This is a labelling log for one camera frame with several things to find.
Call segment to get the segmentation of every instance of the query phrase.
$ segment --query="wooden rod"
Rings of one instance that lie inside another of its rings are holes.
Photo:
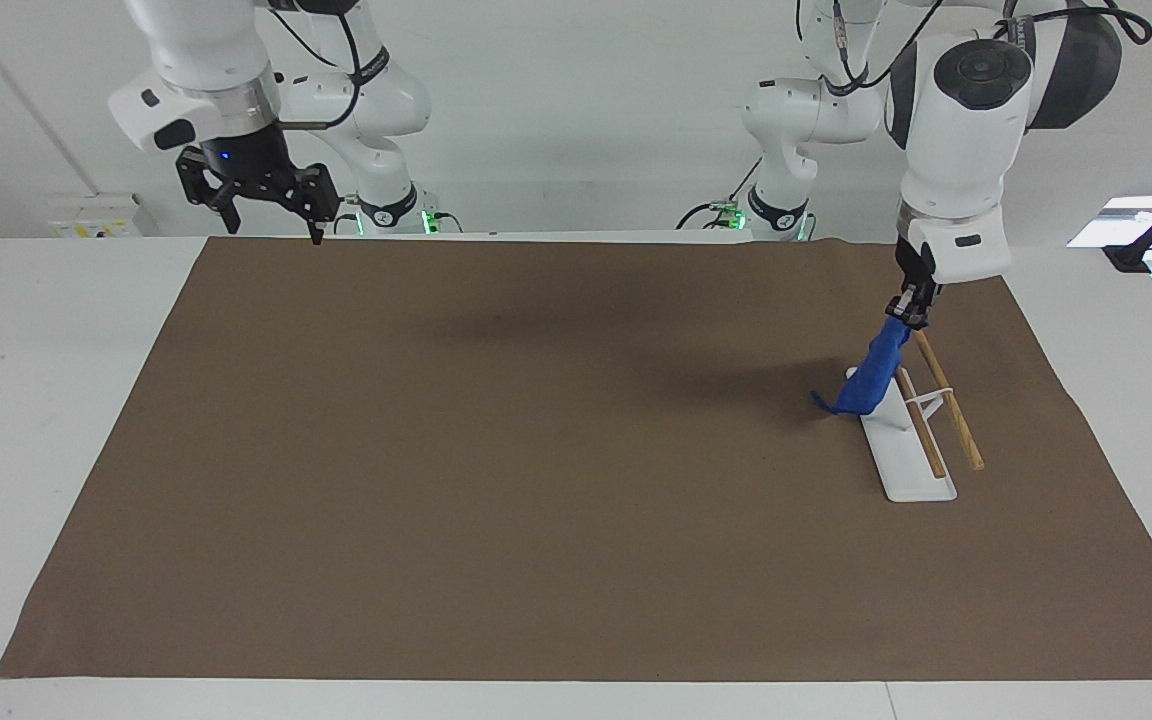
[[[923,358],[927,361],[927,366],[932,369],[932,378],[940,389],[950,389],[950,379],[945,377],[945,367],[941,361],[937,359],[937,351],[932,350],[932,341],[923,334],[923,331],[914,332],[914,340],[918,342],[918,350]],[[958,397],[954,391],[945,393],[946,404],[950,407],[950,419],[954,420],[954,432],[958,435],[958,445],[963,446],[963,452],[973,470],[984,470],[984,457],[980,456],[980,448],[977,447],[972,437],[972,429],[968,426],[968,419],[963,415],[963,406],[958,404]]]
[[[918,402],[910,402],[914,395],[914,382],[910,382],[909,373],[902,367],[896,372],[896,385],[900,387],[901,397],[905,399],[905,410],[909,410],[909,419],[914,420],[914,432],[918,433],[918,442],[923,444],[923,452],[927,455],[927,462],[932,465],[932,475],[938,480],[945,479],[948,471],[945,470],[945,460],[941,460],[941,452],[937,450],[937,444],[932,442],[932,429],[927,427],[927,418],[923,416],[923,407]]]

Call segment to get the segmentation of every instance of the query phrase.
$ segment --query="brown surface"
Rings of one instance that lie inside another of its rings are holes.
[[[1152,679],[1152,543],[1005,285],[935,311],[990,463],[938,416],[956,502],[886,502],[808,401],[897,281],[840,242],[212,240],[0,676]]]

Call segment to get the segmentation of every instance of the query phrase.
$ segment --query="blue cloth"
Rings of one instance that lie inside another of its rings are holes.
[[[838,402],[828,406],[826,401],[812,393],[812,400],[820,409],[827,414],[835,415],[870,415],[882,395],[887,393],[887,386],[900,369],[900,348],[909,342],[910,329],[896,318],[887,318],[882,324],[882,331],[878,332],[869,343],[869,355],[856,366],[856,372],[847,379],[842,392],[838,394]]]

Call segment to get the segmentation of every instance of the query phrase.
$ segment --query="white table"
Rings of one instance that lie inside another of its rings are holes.
[[[585,233],[575,240],[713,236]],[[202,242],[0,241],[0,655]],[[1007,282],[1152,533],[1152,281],[1112,272],[1094,250],[1022,247],[1015,259]],[[7,715],[1112,720],[1152,717],[1152,683],[0,680],[0,717]]]

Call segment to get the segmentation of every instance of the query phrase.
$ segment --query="wooden stick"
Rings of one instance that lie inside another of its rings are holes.
[[[905,399],[905,410],[909,410],[909,419],[914,420],[914,432],[918,433],[918,442],[923,444],[923,452],[927,455],[927,462],[932,465],[932,475],[938,480],[945,479],[948,471],[945,470],[945,460],[941,460],[941,452],[937,450],[937,444],[932,442],[932,429],[927,427],[927,418],[923,416],[923,407],[914,400],[914,382],[910,382],[909,373],[902,367],[896,372],[896,385],[900,387],[901,397]]]
[[[915,331],[914,340],[918,341],[918,350],[927,361],[927,366],[932,369],[932,377],[935,378],[937,386],[940,386],[941,389],[950,388],[950,379],[945,377],[945,367],[941,367],[941,361],[937,359],[937,351],[932,350],[932,341],[927,340],[923,331]],[[968,461],[972,462],[972,469],[984,470],[984,457],[980,456],[980,448],[975,442],[972,429],[968,426],[968,419],[963,415],[963,406],[958,404],[958,397],[954,391],[945,393],[945,401],[950,407],[950,419],[954,420],[954,432],[958,435],[958,445],[963,446]]]

